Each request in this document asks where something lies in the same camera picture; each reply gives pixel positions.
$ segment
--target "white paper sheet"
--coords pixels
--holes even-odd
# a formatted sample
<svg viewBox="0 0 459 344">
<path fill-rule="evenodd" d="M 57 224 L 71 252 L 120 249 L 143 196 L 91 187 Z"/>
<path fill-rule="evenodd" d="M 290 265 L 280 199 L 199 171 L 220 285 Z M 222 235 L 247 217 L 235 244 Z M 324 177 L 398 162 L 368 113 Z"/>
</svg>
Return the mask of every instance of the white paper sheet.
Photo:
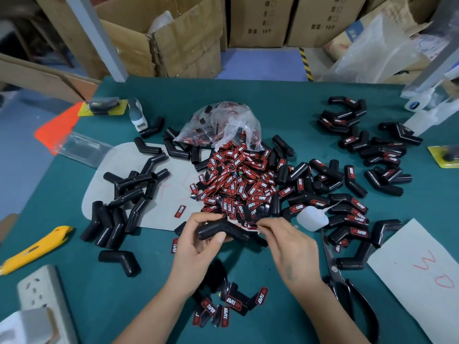
<svg viewBox="0 0 459 344">
<path fill-rule="evenodd" d="M 161 147 L 163 151 L 166 150 L 164 145 L 150 143 L 147 145 Z M 209 155 L 210 150 L 201 151 L 201 159 L 206 159 Z M 103 179 L 105 172 L 127 177 L 131 170 L 140 172 L 150 157 L 141 154 L 133 142 L 114 147 L 100 163 L 89 183 L 81 204 L 84 216 L 89 220 L 91 219 L 93 201 L 101 200 L 104 203 L 109 203 L 113 200 L 113 185 Z M 159 163 L 155 171 L 164 168 L 169 169 L 171 175 L 168 179 L 160 182 L 153 200 L 142 215 L 139 226 L 173 231 L 183 221 L 188 220 L 193 212 L 199 212 L 203 207 L 202 202 L 190 198 L 190 185 L 199 181 L 198 175 L 200 173 L 196 172 L 190 161 L 170 157 L 167 161 Z M 186 209 L 180 218 L 175 218 L 174 214 L 181 205 L 185 205 Z M 129 216 L 132 205 L 128 203 L 124 208 Z"/>
<path fill-rule="evenodd" d="M 368 264 L 433 344 L 459 343 L 459 265 L 412 219 Z"/>
</svg>

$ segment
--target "left hand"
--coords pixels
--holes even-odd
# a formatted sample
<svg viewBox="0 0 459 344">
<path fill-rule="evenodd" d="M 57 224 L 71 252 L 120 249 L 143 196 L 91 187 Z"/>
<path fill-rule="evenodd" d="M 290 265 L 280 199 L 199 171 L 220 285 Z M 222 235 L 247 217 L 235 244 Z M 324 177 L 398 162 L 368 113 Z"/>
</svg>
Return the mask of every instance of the left hand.
<svg viewBox="0 0 459 344">
<path fill-rule="evenodd" d="M 175 296 L 186 300 L 203 281 L 210 263 L 225 241 L 226 233 L 221 231 L 209 241 L 200 241 L 196 236 L 196 229 L 207 221 L 221 218 L 221 214 L 195 212 L 187 221 L 177 244 L 172 270 L 164 286 Z"/>
</svg>

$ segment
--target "forearm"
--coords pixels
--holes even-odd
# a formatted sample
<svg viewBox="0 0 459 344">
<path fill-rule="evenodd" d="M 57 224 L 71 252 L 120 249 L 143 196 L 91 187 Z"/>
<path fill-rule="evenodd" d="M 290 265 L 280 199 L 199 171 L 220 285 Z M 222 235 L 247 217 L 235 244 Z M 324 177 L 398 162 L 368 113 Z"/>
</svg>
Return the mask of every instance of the forearm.
<svg viewBox="0 0 459 344">
<path fill-rule="evenodd" d="M 165 285 L 113 344 L 164 344 L 185 301 L 186 299 L 174 295 Z"/>
<path fill-rule="evenodd" d="M 320 285 L 313 295 L 298 297 L 321 344 L 368 344 L 329 287 Z"/>
</svg>

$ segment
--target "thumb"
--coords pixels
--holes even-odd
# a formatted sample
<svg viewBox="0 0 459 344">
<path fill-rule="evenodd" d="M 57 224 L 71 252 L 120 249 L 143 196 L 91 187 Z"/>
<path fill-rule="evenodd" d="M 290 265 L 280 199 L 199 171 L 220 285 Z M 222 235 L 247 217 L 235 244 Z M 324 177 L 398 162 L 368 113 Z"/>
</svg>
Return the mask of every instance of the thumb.
<svg viewBox="0 0 459 344">
<path fill-rule="evenodd" d="M 212 262 L 215 256 L 219 253 L 225 238 L 226 233 L 224 231 L 219 231 L 215 234 L 209 245 L 207 245 L 204 251 L 200 254 L 201 258 L 210 264 L 210 262 Z"/>
</svg>

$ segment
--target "hand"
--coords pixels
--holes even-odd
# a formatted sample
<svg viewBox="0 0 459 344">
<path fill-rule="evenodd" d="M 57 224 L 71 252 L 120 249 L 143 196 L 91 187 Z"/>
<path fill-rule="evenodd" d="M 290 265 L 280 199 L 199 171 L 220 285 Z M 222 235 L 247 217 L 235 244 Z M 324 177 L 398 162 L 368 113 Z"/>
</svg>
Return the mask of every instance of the hand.
<svg viewBox="0 0 459 344">
<path fill-rule="evenodd" d="M 197 238 L 196 229 L 207 221 L 221 218 L 221 214 L 195 212 L 187 221 L 177 244 L 172 270 L 164 286 L 176 297 L 183 297 L 185 301 L 196 291 L 226 238 L 226 233 L 220 231 L 212 239 L 201 242 Z"/>
<path fill-rule="evenodd" d="M 268 242 L 280 276 L 297 300 L 322 287 L 318 248 L 314 239 L 284 218 L 263 218 L 257 223 Z"/>
</svg>

